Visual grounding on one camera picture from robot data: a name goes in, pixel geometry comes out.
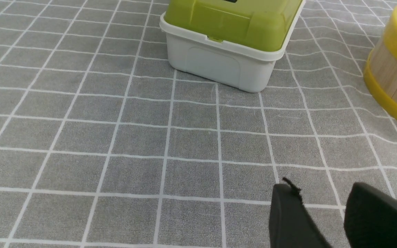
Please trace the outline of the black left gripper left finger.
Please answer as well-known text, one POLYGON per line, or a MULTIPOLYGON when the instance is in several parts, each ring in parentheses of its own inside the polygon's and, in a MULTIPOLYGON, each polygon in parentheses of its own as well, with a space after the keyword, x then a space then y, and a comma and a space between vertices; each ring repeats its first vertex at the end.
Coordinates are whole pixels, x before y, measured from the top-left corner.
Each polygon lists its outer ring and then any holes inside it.
POLYGON ((273 187, 269 214, 271 248, 331 248, 304 206, 301 189, 291 180, 273 187))

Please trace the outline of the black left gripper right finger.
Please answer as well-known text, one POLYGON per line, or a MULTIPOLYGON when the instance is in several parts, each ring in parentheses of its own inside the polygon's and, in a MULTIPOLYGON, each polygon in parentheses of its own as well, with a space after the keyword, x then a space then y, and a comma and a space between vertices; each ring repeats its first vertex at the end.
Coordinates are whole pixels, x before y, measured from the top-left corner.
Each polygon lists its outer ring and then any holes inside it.
POLYGON ((397 248, 397 200, 364 182, 354 183, 344 230, 352 248, 397 248))

